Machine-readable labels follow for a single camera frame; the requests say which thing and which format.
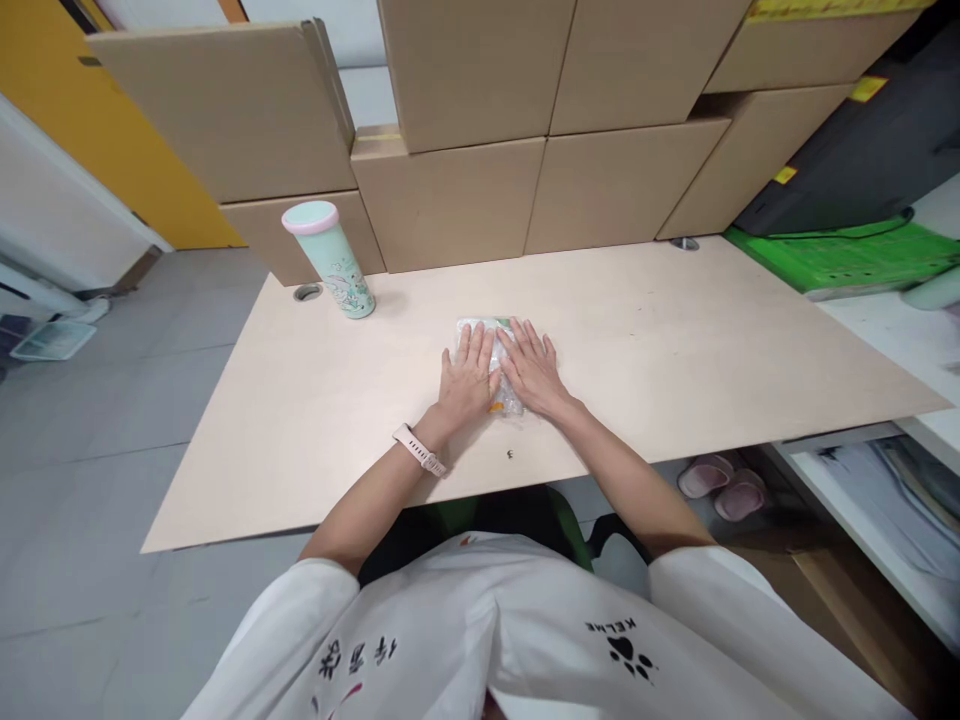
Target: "person's left hand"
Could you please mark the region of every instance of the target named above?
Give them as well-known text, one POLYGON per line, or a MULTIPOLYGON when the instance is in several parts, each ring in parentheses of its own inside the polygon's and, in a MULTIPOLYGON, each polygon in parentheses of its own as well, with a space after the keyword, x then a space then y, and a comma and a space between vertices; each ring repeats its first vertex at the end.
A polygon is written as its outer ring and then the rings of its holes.
POLYGON ((465 325, 456 358, 451 362, 450 351, 443 351, 437 408, 450 423, 451 434, 481 418, 500 388, 500 369, 490 372, 495 338, 493 330, 484 332, 483 324, 476 330, 465 325))

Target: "white watch strap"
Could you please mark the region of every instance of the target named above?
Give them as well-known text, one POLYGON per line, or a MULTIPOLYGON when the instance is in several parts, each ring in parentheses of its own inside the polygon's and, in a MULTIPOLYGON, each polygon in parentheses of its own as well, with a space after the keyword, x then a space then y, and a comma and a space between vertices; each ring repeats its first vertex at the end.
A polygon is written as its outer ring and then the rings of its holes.
POLYGON ((437 460, 437 456, 417 440, 416 436, 410 431, 410 426, 406 423, 397 428, 397 431, 393 434, 393 439, 407 448, 410 454, 420 461, 420 466, 425 470, 429 470, 437 477, 442 477, 447 472, 443 463, 437 460))

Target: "yellow label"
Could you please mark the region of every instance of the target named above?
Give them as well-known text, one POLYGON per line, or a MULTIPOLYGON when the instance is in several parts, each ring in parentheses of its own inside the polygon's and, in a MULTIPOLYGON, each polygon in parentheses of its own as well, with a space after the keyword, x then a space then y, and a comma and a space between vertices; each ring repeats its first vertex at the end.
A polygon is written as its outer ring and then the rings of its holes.
POLYGON ((782 20, 821 20, 854 15, 921 10, 936 0, 754 0, 747 24, 782 20))
POLYGON ((880 88, 887 84, 887 78, 876 75, 864 75, 857 86, 850 91, 850 99, 857 102, 870 102, 873 96, 880 92, 880 88))
POLYGON ((792 168, 789 165, 784 165, 783 170, 778 172, 773 176, 774 182, 778 182, 781 185, 786 185, 788 182, 793 180, 793 176, 797 174, 797 169, 792 168))
POLYGON ((390 133, 389 135, 360 135, 357 137, 357 142, 364 140, 400 140, 402 138, 403 135, 399 133, 390 133))

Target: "cardboard box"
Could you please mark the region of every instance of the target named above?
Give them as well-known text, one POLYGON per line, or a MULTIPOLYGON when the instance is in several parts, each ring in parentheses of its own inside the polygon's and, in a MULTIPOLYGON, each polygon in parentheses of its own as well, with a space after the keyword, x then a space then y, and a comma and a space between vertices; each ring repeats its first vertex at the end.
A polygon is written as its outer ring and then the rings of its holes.
POLYGON ((551 135, 687 119, 750 0, 579 0, 551 135))
POLYGON ((842 531, 766 531, 728 549, 918 718, 935 714, 944 681, 956 675, 955 660, 842 531))
POLYGON ((854 82, 919 16, 913 11, 745 22, 704 92, 854 82))
POLYGON ((574 0, 380 0, 411 153, 546 135, 574 0))
POLYGON ((695 112, 733 120, 657 239, 721 233, 830 117, 853 85, 707 95, 695 112))
POLYGON ((353 121, 319 21, 87 44, 218 202, 357 187, 353 121))
POLYGON ((729 124, 550 137, 524 252, 653 240, 729 124))
POLYGON ((522 255, 544 139, 411 155, 398 130, 361 128, 352 158, 387 270, 522 255))
POLYGON ((340 225, 364 275, 386 270, 377 238, 357 190, 234 203, 221 205, 220 211, 281 285, 303 285, 319 282, 320 276, 300 249, 297 239, 280 224, 280 218, 294 205, 311 200, 326 200, 337 206, 340 225))

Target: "plastic bag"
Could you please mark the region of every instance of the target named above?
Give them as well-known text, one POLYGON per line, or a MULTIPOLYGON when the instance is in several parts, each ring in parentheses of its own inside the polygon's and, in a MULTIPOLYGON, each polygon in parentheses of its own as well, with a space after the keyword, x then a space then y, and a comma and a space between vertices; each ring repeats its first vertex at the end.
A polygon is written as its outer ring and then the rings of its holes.
MULTIPOLYGON (((473 328, 474 332, 476 332, 477 325, 481 323, 485 329, 496 330, 498 327, 503 328, 511 340, 515 339, 513 337, 513 330, 510 329, 510 318, 460 318, 457 320, 456 345, 458 350, 460 348, 460 333, 463 332, 464 325, 469 325, 473 328)), ((503 346, 503 343, 500 342, 500 338, 495 338, 493 342, 493 355, 490 356, 490 372, 500 367, 500 359, 504 357, 507 357, 507 349, 503 346)), ((520 402, 520 398, 518 398, 517 394, 513 391, 513 386, 510 384, 506 375, 500 378, 500 389, 493 399, 490 412, 503 412, 507 415, 523 414, 523 403, 520 402)))

